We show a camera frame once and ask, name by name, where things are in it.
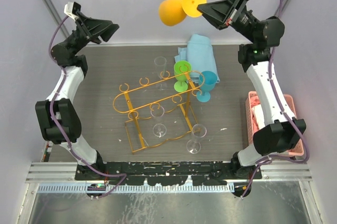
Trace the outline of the orange plastic wine glass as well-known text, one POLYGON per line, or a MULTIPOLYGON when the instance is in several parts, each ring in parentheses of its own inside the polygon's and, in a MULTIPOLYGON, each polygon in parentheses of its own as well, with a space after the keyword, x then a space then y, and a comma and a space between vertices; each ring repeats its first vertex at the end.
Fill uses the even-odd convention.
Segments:
POLYGON ((197 9, 207 0, 164 0, 158 7, 158 15, 161 22, 166 26, 175 26, 185 18, 197 18, 202 13, 197 9))

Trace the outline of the clear flute glass back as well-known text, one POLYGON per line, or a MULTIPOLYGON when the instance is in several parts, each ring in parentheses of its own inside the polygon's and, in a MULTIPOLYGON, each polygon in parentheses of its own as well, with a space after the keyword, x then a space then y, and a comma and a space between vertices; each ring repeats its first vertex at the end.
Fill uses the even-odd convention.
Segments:
MULTIPOLYGON (((161 81, 163 80, 163 77, 165 76, 165 73, 166 73, 166 64, 167 64, 166 58, 163 56, 156 57, 154 60, 154 64, 155 64, 156 74, 161 81)), ((158 83, 157 88, 160 91, 165 90, 167 88, 166 82, 158 83)))

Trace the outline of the clear flute glass front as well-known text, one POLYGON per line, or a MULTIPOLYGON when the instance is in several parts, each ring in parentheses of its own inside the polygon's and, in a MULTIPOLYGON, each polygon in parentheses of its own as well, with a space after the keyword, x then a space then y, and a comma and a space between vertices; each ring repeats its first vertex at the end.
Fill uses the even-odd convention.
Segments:
POLYGON ((207 129, 202 124, 192 127, 191 139, 186 144, 186 149, 191 154, 197 154, 201 150, 201 141, 205 138, 207 129))

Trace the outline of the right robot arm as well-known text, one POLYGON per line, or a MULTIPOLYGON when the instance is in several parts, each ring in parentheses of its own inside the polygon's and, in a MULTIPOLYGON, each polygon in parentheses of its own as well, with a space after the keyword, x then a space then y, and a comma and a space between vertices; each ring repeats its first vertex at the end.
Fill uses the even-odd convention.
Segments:
POLYGON ((247 9, 248 1, 222 0, 197 7, 216 29, 230 26, 250 41, 239 46, 238 62, 257 92, 265 126, 253 134, 248 147, 233 154, 230 167, 238 179, 247 177, 259 162, 295 148, 306 129, 305 121, 289 108, 274 70, 272 48, 279 46, 285 25, 277 16, 257 19, 247 9))

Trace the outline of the clear flute glass middle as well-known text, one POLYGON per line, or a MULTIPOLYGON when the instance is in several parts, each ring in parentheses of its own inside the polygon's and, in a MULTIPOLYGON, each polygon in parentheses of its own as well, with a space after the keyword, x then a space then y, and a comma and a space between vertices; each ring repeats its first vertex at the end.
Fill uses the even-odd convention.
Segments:
POLYGON ((154 121, 153 134, 158 138, 164 137, 166 135, 166 126, 164 125, 164 108, 160 105, 154 105, 150 112, 154 121))

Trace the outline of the clear flute glass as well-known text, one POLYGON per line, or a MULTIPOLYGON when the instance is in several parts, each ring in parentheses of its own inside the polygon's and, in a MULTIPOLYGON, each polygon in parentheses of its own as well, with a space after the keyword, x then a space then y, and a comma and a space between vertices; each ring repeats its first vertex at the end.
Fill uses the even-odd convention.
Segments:
MULTIPOLYGON (((166 58, 163 56, 156 57, 154 60, 154 64, 155 64, 156 74, 161 81, 163 80, 163 77, 165 76, 165 73, 166 73, 166 64, 167 64, 166 58)), ((166 82, 158 83, 157 88, 160 91, 165 90, 167 88, 166 82)))
POLYGON ((164 137, 166 135, 166 126, 164 125, 164 108, 160 105, 154 105, 150 112, 154 121, 153 134, 158 138, 164 137))
POLYGON ((192 127, 191 139, 186 144, 186 149, 191 154, 197 154, 201 150, 201 141, 205 138, 207 129, 202 124, 192 127))

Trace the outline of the pink plastic basket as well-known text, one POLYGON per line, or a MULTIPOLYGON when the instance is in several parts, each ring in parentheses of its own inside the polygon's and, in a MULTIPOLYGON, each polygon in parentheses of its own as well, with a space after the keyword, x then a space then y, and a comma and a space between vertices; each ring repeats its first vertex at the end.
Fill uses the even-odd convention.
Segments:
MULTIPOLYGON (((245 101, 246 119, 247 119, 247 136, 249 145, 253 143, 253 135, 264 125, 264 117, 259 97, 256 91, 250 91, 245 101)), ((304 155, 302 140, 299 140, 296 146, 291 150, 286 150, 280 154, 285 157, 296 157, 304 155)))

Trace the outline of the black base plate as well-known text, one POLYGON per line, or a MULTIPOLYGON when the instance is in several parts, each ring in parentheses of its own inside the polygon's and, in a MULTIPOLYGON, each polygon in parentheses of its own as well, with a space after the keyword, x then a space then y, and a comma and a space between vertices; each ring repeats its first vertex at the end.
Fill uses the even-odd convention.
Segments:
POLYGON ((126 174, 122 184, 141 186, 183 185, 187 179, 193 186, 220 186, 230 180, 248 180, 255 167, 243 167, 237 171, 234 165, 225 161, 178 161, 178 162, 108 162, 106 174, 126 174))

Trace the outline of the blue plastic wine glass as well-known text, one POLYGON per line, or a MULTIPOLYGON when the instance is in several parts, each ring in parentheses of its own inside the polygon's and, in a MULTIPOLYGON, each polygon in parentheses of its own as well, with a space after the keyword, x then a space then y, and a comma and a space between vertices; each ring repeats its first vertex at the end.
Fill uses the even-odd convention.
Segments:
POLYGON ((203 71, 199 76, 199 90, 196 98, 200 102, 208 102, 211 98, 210 91, 217 83, 217 75, 212 71, 203 71))

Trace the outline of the white cloth in basket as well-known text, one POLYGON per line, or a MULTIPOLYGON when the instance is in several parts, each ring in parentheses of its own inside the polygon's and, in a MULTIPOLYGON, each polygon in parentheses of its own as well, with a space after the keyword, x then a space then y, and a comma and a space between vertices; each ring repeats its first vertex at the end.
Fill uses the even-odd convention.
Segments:
POLYGON ((259 129, 265 127, 262 106, 260 104, 255 105, 254 107, 252 107, 251 111, 252 111, 253 132, 255 133, 259 129))

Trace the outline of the light blue folded cloth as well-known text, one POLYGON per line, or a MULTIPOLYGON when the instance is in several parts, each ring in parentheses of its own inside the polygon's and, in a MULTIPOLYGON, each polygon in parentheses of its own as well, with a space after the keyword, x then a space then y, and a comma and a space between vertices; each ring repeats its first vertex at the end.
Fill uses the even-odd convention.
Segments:
POLYGON ((198 72, 211 71, 216 75, 216 83, 220 83, 211 40, 202 35, 193 34, 186 47, 178 48, 175 62, 187 61, 192 70, 198 72))

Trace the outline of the green plastic wine glass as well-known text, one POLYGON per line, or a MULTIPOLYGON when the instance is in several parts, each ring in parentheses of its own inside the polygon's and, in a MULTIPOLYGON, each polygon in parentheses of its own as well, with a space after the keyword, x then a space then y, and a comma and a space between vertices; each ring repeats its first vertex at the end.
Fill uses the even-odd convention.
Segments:
POLYGON ((188 61, 178 61, 174 64, 174 75, 176 83, 174 84, 175 91, 182 93, 188 89, 186 73, 191 70, 191 65, 188 61))

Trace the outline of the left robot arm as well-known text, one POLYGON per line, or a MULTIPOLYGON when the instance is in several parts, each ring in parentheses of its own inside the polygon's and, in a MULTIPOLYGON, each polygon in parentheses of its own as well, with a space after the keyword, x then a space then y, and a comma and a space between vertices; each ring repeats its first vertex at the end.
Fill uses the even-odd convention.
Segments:
POLYGON ((106 175, 106 165, 100 153, 82 135, 82 124, 73 106, 78 87, 88 71, 85 55, 79 51, 88 43, 107 42, 119 25, 98 20, 76 10, 73 15, 76 29, 62 42, 49 44, 49 55, 60 67, 61 75, 52 93, 35 104, 39 128, 45 141, 67 150, 77 161, 80 174, 94 180, 106 175))

